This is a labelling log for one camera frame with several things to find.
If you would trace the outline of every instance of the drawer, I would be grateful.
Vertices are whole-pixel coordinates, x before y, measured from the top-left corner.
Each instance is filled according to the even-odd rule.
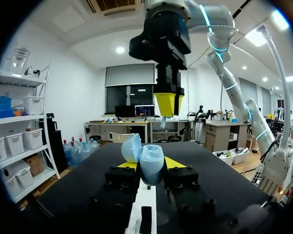
[[[206,125],[206,132],[212,135],[216,135],[217,127]]]

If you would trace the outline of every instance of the blue box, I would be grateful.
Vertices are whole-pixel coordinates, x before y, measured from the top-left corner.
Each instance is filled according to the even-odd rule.
[[[0,118],[14,117],[13,109],[0,110]]]

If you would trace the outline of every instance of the light blue plastic cup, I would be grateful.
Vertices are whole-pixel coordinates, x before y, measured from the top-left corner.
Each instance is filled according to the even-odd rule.
[[[139,162],[141,139],[138,133],[130,136],[122,145],[122,155],[127,162]]]
[[[142,180],[149,185],[161,182],[161,169],[164,165],[163,149],[159,145],[145,145],[140,156]]]

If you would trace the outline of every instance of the ceiling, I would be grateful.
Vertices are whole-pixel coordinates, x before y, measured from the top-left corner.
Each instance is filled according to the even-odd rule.
[[[233,14],[245,0],[200,0],[200,3],[222,4]],[[45,0],[32,14],[31,20],[66,43],[78,56],[94,68],[144,63],[131,58],[128,53],[117,54],[119,46],[128,50],[129,41],[141,34],[144,23],[144,6],[136,0],[135,10],[104,16],[104,12],[92,13],[86,0]],[[230,47],[232,59],[226,63],[233,75],[271,89],[281,82],[267,44],[254,46],[244,35],[259,24],[265,24],[280,53],[287,76],[293,76],[293,38],[291,29],[279,32],[270,15],[274,9],[260,0],[252,0],[235,19],[239,32]],[[206,63],[205,55],[211,50],[205,34],[191,34],[192,53],[186,55],[187,64],[196,68]],[[288,83],[293,90],[293,82]]]

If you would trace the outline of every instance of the robotic arm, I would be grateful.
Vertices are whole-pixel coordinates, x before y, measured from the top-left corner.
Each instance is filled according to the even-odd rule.
[[[288,148],[289,131],[285,130],[281,147],[278,148],[255,101],[243,101],[234,76],[224,66],[231,59],[228,48],[236,31],[228,8],[197,4],[192,0],[146,0],[145,11],[144,31],[130,41],[129,55],[158,62],[154,93],[164,120],[162,126],[167,117],[178,115],[180,111],[184,89],[181,87],[179,70],[187,69],[185,55],[191,53],[189,32],[207,33],[207,40],[213,49],[207,60],[221,79],[238,121],[251,121],[264,156],[253,183],[269,195],[273,195],[280,185],[283,185],[284,191],[293,176],[293,149]],[[265,28],[262,28],[262,32],[271,48],[273,42],[268,32]],[[276,49],[271,51],[276,59]]]

